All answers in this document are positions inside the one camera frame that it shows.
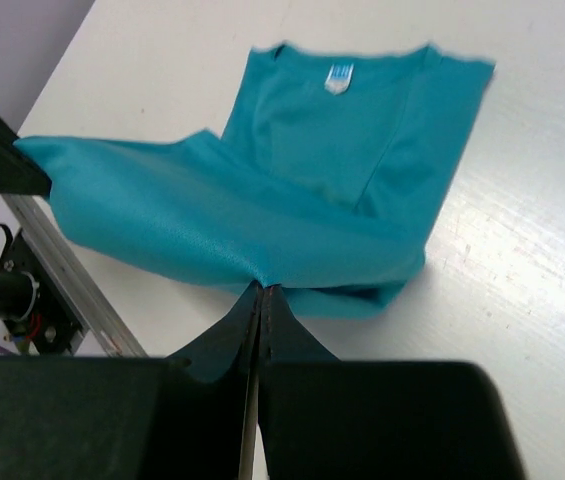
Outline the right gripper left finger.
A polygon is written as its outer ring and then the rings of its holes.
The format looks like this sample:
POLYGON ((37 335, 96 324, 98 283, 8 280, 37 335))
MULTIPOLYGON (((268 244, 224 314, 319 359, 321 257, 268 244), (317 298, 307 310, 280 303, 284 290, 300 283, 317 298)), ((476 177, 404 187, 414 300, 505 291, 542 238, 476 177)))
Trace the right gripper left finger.
POLYGON ((248 479, 262 287, 165 358, 0 356, 0 479, 248 479))

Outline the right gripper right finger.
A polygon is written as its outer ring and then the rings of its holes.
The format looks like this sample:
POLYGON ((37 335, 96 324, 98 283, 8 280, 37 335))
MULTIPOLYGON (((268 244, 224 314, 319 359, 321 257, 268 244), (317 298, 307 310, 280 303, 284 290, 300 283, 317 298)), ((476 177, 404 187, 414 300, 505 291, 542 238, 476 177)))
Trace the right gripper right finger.
POLYGON ((273 479, 521 479, 497 389, 461 361, 344 361, 261 297, 258 423, 273 479))

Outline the teal t-shirt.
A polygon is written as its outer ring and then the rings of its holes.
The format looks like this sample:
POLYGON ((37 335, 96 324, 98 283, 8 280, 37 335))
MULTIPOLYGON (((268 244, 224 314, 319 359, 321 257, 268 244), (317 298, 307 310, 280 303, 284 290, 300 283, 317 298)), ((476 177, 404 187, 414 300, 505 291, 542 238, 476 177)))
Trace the teal t-shirt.
POLYGON ((81 247, 195 285, 280 286, 300 315, 372 316, 424 266, 493 72, 433 45, 352 57, 280 44, 249 54, 221 135, 16 147, 81 247))

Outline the aluminium table edge rail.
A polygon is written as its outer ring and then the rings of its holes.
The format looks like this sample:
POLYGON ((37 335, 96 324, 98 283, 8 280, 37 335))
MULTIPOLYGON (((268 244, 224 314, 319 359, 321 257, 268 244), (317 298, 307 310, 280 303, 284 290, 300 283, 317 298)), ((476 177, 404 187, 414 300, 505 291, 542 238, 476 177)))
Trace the aluminium table edge rail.
POLYGON ((23 237, 63 299, 91 336, 111 357, 145 357, 146 351, 59 233, 41 201, 2 196, 23 229, 23 237))

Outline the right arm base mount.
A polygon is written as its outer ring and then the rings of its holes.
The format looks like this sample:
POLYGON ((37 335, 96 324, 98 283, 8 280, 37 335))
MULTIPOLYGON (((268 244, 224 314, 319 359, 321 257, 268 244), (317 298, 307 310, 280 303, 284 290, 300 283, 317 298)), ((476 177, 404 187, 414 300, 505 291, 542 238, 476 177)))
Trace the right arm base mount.
POLYGON ((24 238, 0 223, 0 323, 21 355, 73 355, 83 326, 24 238))

